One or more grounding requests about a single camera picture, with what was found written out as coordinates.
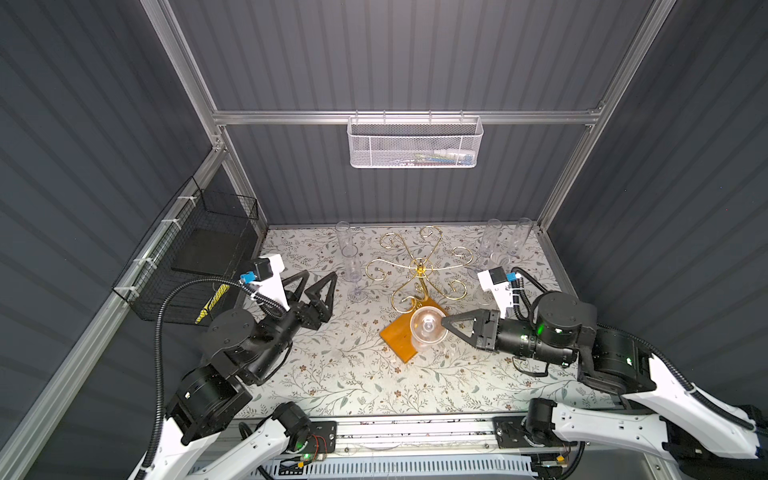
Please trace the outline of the clear flute glass front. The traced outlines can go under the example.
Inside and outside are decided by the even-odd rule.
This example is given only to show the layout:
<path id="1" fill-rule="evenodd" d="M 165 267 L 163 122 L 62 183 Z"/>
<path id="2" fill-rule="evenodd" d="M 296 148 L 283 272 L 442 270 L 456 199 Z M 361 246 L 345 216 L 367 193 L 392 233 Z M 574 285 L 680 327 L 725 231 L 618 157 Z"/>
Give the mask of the clear flute glass front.
<path id="1" fill-rule="evenodd" d="M 422 306 L 413 312 L 409 327 L 411 344 L 417 351 L 438 345 L 446 338 L 448 331 L 442 326 L 444 317 L 444 312 L 434 306 Z"/>

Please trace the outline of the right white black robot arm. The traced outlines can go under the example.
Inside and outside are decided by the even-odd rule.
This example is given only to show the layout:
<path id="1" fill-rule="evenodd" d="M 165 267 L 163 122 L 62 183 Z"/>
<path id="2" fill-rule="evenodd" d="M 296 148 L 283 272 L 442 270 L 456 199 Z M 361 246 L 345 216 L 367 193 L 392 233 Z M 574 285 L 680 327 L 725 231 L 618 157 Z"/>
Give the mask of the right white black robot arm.
<path id="1" fill-rule="evenodd" d="M 694 479 L 764 479 L 767 428 L 754 409 L 734 407 L 705 393 L 658 349 L 597 321 L 595 306 L 559 291 L 545 292 L 526 316 L 477 309 L 448 316 L 442 325 L 485 351 L 577 368 L 579 383 L 643 407 L 610 413 L 530 401 L 521 428 L 535 446 L 603 443 L 673 461 Z"/>

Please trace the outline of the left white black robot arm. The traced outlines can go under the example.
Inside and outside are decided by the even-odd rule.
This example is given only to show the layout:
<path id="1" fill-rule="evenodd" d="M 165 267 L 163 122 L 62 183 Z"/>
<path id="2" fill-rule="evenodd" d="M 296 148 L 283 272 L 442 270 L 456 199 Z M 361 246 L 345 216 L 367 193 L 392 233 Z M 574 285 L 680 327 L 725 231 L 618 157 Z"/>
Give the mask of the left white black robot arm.
<path id="1" fill-rule="evenodd" d="M 262 310 L 257 319 L 239 308 L 218 314 L 201 339 L 202 360 L 177 390 L 166 397 L 162 329 L 158 312 L 154 329 L 156 412 L 147 451 L 131 476 L 134 479 L 184 479 L 197 459 L 251 401 L 252 386 L 269 381 L 288 358 L 297 332 L 318 330 L 333 315 L 338 280 L 331 272 L 313 285 L 308 271 L 287 279 L 282 260 L 261 259 L 239 281 L 214 281 L 243 291 Z"/>

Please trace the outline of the clear flute glass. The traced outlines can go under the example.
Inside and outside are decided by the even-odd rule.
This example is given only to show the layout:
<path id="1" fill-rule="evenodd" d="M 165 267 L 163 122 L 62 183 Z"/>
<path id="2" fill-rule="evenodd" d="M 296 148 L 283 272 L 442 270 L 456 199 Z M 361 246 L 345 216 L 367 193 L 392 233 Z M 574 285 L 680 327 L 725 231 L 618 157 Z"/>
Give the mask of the clear flute glass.
<path id="1" fill-rule="evenodd" d="M 413 312 L 409 327 L 411 344 L 417 351 L 438 345 L 446 338 L 448 331 L 442 326 L 444 317 L 444 312 L 434 306 L 422 306 Z"/>
<path id="2" fill-rule="evenodd" d="M 351 302 L 361 302 L 365 298 L 362 283 L 362 269 L 357 247 L 348 243 L 341 248 L 341 254 L 344 262 L 344 279 L 350 284 L 349 300 Z"/>
<path id="3" fill-rule="evenodd" d="M 519 258 L 527 242 L 535 222 L 530 218 L 517 220 L 510 234 L 509 253 L 513 258 Z"/>
<path id="4" fill-rule="evenodd" d="M 477 249 L 477 259 L 480 263 L 489 260 L 495 253 L 502 227 L 502 222 L 496 218 L 491 218 L 486 222 Z"/>
<path id="5" fill-rule="evenodd" d="M 355 228 L 347 221 L 340 221 L 335 225 L 334 230 L 339 252 L 342 255 L 350 254 L 354 247 Z"/>
<path id="6" fill-rule="evenodd" d="M 473 293 L 473 298 L 481 308 L 493 307 L 495 299 L 490 291 L 486 291 L 481 285 L 478 285 Z"/>

